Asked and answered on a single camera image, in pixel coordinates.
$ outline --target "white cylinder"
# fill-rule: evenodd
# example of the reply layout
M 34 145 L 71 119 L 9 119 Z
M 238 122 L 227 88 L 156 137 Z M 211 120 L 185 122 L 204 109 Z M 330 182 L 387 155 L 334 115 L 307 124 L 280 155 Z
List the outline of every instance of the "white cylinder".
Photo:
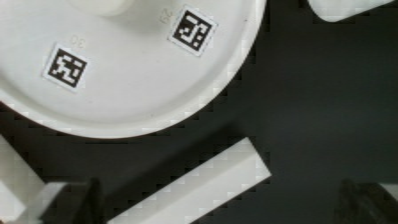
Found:
M 394 0 L 309 0 L 314 13 L 327 22 L 337 22 Z
M 131 7 L 135 0 L 69 0 L 74 8 L 87 14 L 115 16 Z

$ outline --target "white bar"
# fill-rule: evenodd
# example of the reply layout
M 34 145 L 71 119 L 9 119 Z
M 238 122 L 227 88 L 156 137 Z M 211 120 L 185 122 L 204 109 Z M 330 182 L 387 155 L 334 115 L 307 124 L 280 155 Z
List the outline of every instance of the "white bar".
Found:
M 245 138 L 108 224 L 192 223 L 268 177 L 268 168 Z
M 44 183 L 0 135 L 0 220 L 14 220 Z
M 320 18 L 328 22 L 337 22 L 392 1 L 394 0 L 309 0 L 309 5 Z
M 398 184 L 380 184 L 380 185 L 398 201 Z

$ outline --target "black surface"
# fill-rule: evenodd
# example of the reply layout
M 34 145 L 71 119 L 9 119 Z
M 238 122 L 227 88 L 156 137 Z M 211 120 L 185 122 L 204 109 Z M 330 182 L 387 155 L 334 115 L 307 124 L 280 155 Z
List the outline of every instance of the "black surface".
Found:
M 0 133 L 42 179 L 97 177 L 108 216 L 241 136 L 273 177 L 199 223 L 332 223 L 341 180 L 398 183 L 396 5 L 330 24 L 304 0 L 270 0 L 227 90 L 154 135 L 113 141 L 58 135 L 2 107 Z

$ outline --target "white round plate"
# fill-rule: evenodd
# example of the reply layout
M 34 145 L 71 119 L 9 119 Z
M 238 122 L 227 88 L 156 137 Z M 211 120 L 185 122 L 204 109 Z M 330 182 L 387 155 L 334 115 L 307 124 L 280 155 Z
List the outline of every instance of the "white round plate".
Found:
M 112 16 L 71 2 L 2 0 L 0 100 L 57 131 L 133 137 L 183 121 L 220 93 L 264 0 L 135 0 Z

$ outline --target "black floor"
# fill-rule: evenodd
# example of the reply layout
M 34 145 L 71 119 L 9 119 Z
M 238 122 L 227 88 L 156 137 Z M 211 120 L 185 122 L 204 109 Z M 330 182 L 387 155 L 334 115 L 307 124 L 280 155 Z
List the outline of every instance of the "black floor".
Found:
M 398 183 L 398 2 L 337 24 L 305 0 L 268 3 L 241 72 L 170 129 L 83 139 L 0 107 L 0 133 L 42 179 L 101 179 L 108 217 L 243 136 L 273 176 L 199 223 L 328 224 L 341 180 Z

